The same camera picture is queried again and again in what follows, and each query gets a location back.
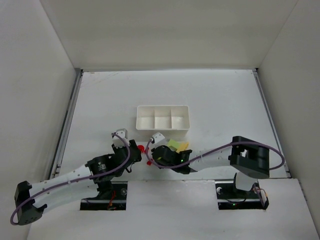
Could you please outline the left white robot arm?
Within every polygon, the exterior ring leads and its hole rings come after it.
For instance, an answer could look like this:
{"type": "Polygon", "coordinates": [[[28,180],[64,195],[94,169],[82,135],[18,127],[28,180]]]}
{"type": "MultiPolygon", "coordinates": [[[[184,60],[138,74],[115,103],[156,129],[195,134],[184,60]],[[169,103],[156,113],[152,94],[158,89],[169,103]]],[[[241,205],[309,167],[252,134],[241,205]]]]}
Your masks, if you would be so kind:
{"type": "Polygon", "coordinates": [[[81,199],[103,199],[114,191],[112,179],[129,171],[142,160],[134,140],[122,147],[112,147],[113,153],[89,160],[79,168],[38,183],[22,181],[14,194],[13,226],[24,226],[39,220],[44,213],[81,199]]]}

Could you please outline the yellow lego piece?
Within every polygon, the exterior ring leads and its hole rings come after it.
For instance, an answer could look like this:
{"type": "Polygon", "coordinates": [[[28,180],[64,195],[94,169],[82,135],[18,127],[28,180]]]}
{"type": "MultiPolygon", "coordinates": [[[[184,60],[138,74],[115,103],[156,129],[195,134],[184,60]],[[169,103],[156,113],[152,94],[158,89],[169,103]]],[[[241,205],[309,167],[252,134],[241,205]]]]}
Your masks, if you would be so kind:
{"type": "Polygon", "coordinates": [[[189,142],[182,142],[177,148],[177,152],[186,151],[188,149],[189,142]]]}

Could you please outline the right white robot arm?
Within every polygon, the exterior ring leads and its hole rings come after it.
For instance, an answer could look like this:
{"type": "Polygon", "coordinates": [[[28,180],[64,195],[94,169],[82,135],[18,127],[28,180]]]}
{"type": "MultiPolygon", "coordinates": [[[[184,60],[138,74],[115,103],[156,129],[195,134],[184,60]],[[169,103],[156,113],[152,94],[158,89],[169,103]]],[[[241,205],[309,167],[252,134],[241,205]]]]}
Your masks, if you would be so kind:
{"type": "Polygon", "coordinates": [[[233,177],[237,190],[249,191],[257,180],[270,177],[270,150],[242,136],[234,136],[231,143],[207,152],[189,148],[179,150],[170,146],[159,132],[152,136],[148,144],[152,147],[145,150],[146,156],[151,151],[150,161],[160,169],[188,175],[209,168],[233,167],[237,170],[233,177]]]}

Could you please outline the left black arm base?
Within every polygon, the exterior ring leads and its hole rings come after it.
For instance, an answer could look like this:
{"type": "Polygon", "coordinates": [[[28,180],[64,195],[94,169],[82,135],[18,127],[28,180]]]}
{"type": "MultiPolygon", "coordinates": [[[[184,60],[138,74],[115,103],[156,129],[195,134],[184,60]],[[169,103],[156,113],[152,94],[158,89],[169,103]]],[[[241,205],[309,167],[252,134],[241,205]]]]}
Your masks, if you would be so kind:
{"type": "Polygon", "coordinates": [[[111,189],[96,197],[82,199],[81,211],[125,211],[127,208],[128,182],[111,182],[111,189]]]}

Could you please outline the red round lego piece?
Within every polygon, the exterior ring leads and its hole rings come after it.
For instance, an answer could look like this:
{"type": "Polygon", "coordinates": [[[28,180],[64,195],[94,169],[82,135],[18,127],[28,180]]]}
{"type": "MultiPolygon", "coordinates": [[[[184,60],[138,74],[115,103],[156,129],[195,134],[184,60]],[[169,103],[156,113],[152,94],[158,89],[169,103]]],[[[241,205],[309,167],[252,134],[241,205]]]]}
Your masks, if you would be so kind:
{"type": "Polygon", "coordinates": [[[138,147],[138,149],[140,150],[141,153],[145,152],[145,147],[143,145],[138,145],[137,147],[138,147]]]}

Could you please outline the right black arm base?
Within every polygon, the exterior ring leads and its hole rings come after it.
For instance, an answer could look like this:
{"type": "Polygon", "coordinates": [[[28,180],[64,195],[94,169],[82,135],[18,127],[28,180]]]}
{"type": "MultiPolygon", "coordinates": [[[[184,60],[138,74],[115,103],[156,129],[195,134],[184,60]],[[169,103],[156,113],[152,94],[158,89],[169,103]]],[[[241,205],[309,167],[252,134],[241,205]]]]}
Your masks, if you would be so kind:
{"type": "Polygon", "coordinates": [[[217,181],[215,188],[219,210],[266,210],[270,204],[258,182],[249,191],[237,189],[232,181],[217,181]]]}

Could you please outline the green lego brick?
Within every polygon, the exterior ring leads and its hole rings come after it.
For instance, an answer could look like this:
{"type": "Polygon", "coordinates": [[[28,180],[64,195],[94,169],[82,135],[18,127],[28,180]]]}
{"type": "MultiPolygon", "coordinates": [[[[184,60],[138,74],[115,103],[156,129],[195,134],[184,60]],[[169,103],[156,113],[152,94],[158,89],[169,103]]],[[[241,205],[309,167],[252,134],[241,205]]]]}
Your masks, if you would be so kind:
{"type": "Polygon", "coordinates": [[[180,146],[181,146],[181,143],[180,142],[177,142],[173,139],[170,139],[168,142],[167,142],[167,146],[174,152],[177,152],[180,150],[180,146]]]}

